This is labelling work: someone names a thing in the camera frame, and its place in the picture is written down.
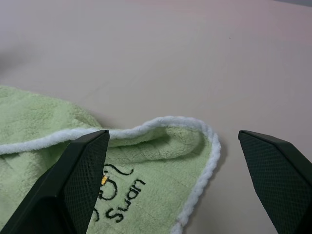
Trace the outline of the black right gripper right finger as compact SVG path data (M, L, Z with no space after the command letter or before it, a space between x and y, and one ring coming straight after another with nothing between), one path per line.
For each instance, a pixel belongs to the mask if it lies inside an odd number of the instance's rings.
M312 234L312 163L291 143L241 130L254 190L278 234Z

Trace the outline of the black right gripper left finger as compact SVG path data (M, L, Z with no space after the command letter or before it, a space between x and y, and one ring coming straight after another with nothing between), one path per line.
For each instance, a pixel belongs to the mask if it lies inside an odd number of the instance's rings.
M0 234L86 234L100 190L110 134L70 142L33 185Z

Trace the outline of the green cloth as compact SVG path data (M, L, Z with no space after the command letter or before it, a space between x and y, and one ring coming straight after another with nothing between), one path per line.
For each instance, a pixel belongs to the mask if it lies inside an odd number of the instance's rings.
M101 129L70 102L0 86L0 230L68 144ZM220 149L217 134L190 117L110 130L86 234L182 234Z

